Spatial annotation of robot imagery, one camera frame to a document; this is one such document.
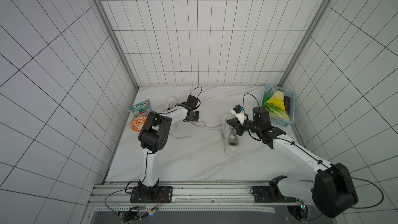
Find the orange patterned bowl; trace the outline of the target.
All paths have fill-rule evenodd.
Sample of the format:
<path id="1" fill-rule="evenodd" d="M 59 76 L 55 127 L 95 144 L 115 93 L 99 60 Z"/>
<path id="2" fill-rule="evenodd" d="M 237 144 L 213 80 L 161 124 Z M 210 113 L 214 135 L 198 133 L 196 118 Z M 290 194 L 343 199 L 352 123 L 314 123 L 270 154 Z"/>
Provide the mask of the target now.
<path id="1" fill-rule="evenodd" d="M 146 116 L 137 116 L 133 118 L 130 123 L 130 129 L 135 132 L 140 132 L 147 120 Z"/>

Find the purple eggplant toy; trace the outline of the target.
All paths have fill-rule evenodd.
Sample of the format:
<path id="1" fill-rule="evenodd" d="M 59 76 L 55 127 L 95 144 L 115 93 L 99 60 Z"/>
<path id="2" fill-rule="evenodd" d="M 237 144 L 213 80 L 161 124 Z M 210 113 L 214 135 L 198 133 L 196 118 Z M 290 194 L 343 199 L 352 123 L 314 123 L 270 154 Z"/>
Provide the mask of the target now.
<path id="1" fill-rule="evenodd" d="M 285 105 L 286 114 L 290 115 L 290 112 L 291 112 L 291 99 L 288 96 L 284 96 L 284 105 Z"/>

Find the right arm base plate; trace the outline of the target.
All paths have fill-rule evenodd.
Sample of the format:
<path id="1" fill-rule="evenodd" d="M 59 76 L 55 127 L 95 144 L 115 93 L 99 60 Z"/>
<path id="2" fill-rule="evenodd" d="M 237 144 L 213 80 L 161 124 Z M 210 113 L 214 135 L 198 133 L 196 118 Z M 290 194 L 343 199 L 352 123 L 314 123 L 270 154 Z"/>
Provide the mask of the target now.
<path id="1" fill-rule="evenodd" d="M 253 186 L 250 189 L 255 203 L 295 203 L 296 199 L 282 196 L 271 186 Z"/>

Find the green chili pepper toy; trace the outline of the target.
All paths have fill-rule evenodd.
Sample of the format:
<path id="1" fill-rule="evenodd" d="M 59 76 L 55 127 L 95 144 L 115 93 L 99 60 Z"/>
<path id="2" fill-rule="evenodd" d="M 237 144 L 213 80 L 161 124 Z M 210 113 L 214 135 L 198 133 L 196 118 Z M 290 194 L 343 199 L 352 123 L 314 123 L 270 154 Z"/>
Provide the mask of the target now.
<path id="1" fill-rule="evenodd" d="M 261 106 L 265 106 L 266 102 L 273 96 L 273 93 L 273 89 L 269 90 L 268 92 L 264 92 Z"/>

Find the green snack packet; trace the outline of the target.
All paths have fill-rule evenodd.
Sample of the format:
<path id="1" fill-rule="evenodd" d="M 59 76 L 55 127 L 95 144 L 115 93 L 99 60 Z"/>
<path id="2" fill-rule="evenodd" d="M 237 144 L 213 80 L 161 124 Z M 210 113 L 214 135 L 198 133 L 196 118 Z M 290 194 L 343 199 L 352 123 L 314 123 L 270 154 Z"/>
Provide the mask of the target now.
<path id="1" fill-rule="evenodd" d="M 144 100 L 131 106 L 131 112 L 134 118 L 138 116 L 147 116 L 151 111 L 152 108 L 149 100 Z"/>

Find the light blue plastic basket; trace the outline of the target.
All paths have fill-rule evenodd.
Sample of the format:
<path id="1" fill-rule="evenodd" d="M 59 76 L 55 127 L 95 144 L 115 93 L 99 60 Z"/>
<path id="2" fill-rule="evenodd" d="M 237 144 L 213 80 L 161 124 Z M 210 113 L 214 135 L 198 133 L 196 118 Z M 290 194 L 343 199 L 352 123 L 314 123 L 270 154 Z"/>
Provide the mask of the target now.
<path id="1" fill-rule="evenodd" d="M 273 124 L 287 127 L 294 123 L 295 92 L 266 84 L 261 106 L 269 112 Z"/>

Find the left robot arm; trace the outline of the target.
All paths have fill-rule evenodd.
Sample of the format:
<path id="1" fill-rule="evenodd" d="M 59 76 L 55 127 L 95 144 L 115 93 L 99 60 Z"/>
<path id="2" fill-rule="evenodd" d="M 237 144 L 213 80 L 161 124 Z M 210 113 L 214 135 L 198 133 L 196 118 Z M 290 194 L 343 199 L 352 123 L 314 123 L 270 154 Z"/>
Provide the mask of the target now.
<path id="1" fill-rule="evenodd" d="M 182 103 L 177 103 L 175 98 L 169 97 L 165 106 L 166 111 L 162 113 L 151 111 L 148 114 L 138 136 L 143 149 L 144 162 L 142 177 L 137 183 L 137 188 L 145 196 L 154 199 L 158 195 L 159 154 L 167 143 L 172 125 L 179 121 L 198 121 L 200 113 L 197 109 L 200 104 L 201 101 L 192 95 Z"/>

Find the white sneaker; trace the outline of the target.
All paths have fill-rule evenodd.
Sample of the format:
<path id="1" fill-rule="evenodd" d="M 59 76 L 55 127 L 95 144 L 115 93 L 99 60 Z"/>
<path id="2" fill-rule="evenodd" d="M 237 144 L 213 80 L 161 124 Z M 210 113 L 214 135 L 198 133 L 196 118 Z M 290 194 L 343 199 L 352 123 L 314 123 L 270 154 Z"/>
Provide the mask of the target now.
<path id="1" fill-rule="evenodd" d="M 172 135 L 176 130 L 176 123 L 183 120 L 188 120 L 191 113 L 191 107 L 187 105 L 187 102 L 177 103 L 177 100 L 170 96 L 163 108 L 162 116 L 171 118 L 171 127 L 169 130 L 169 135 Z"/>
<path id="2" fill-rule="evenodd" d="M 210 130 L 221 131 L 221 137 L 224 142 L 224 152 L 226 155 L 228 155 L 230 157 L 234 157 L 238 153 L 239 138 L 238 138 L 238 135 L 236 134 L 236 131 L 229 124 L 227 124 L 227 120 L 230 120 L 230 119 L 232 119 L 232 115 L 229 113 L 225 113 L 221 117 L 220 125 L 217 125 L 215 127 L 207 126 L 204 123 L 204 121 L 202 121 L 200 124 L 196 124 L 193 122 L 191 124 L 196 127 L 199 127 L 199 128 L 207 128 Z"/>

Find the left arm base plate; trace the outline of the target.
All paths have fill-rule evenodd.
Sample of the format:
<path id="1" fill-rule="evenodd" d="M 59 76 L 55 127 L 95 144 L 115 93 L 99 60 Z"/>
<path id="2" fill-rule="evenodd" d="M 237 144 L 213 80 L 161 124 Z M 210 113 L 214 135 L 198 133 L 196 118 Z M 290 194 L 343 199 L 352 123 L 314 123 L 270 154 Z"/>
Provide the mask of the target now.
<path id="1" fill-rule="evenodd" d="M 130 203 L 171 203 L 173 196 L 173 187 L 158 186 L 155 189 L 143 187 L 134 187 L 132 189 Z"/>

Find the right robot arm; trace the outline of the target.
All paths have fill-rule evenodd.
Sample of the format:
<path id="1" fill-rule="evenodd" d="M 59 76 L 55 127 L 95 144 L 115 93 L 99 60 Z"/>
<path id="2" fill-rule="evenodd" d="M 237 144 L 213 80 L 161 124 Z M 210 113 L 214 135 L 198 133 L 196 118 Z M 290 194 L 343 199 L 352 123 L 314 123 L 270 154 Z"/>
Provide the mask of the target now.
<path id="1" fill-rule="evenodd" d="M 348 169 L 341 163 L 332 164 L 316 156 L 271 124 L 269 112 L 264 107 L 253 108 L 253 120 L 236 105 L 227 120 L 238 136 L 245 132 L 257 135 L 257 140 L 281 153 L 308 176 L 309 181 L 292 180 L 281 175 L 266 187 L 266 199 L 271 202 L 289 202 L 292 199 L 315 205 L 322 214 L 335 218 L 359 202 Z"/>

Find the aluminium mounting rail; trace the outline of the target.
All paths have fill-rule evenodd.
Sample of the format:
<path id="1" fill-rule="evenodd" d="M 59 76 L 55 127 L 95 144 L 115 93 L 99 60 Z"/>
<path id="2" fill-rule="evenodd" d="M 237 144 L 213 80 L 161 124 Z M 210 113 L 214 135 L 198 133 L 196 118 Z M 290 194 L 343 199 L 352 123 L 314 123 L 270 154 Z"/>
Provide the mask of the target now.
<path id="1" fill-rule="evenodd" d="M 105 183 L 94 186 L 88 207 L 95 211 L 127 211 L 138 207 L 148 211 L 157 207 L 160 211 L 261 211 L 274 212 L 277 206 L 314 205 L 304 200 L 295 203 L 255 203 L 250 189 L 253 186 L 268 186 L 268 181 L 164 181 L 161 186 L 173 187 L 171 203 L 130 203 L 135 183 Z"/>

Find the green lettuce toy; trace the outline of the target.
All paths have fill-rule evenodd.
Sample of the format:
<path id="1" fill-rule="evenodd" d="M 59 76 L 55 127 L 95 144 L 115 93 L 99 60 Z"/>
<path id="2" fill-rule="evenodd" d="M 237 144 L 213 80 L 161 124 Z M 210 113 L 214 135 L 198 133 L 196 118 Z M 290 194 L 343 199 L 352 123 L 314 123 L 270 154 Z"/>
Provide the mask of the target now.
<path id="1" fill-rule="evenodd" d="M 268 104 L 268 103 L 265 104 L 265 108 L 268 110 L 270 115 L 272 115 L 276 118 L 280 118 L 280 119 L 287 120 L 287 121 L 290 120 L 290 117 L 284 110 L 281 110 L 281 109 L 279 109 L 271 104 Z"/>

